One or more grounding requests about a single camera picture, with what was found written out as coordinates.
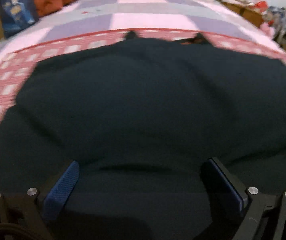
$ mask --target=printed bag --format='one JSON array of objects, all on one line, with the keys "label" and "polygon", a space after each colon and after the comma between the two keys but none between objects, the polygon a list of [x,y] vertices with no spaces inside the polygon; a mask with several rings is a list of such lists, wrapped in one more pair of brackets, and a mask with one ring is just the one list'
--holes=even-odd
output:
[{"label": "printed bag", "polygon": [[0,18],[5,38],[38,21],[34,0],[0,0]]}]

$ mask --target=bed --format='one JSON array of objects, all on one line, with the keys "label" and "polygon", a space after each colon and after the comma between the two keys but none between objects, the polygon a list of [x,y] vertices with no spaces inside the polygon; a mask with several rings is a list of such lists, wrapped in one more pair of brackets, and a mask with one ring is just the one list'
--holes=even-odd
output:
[{"label": "bed", "polygon": [[169,40],[201,31],[217,47],[286,64],[277,43],[213,0],[79,0],[0,41],[0,120],[37,61],[121,41],[129,30]]}]

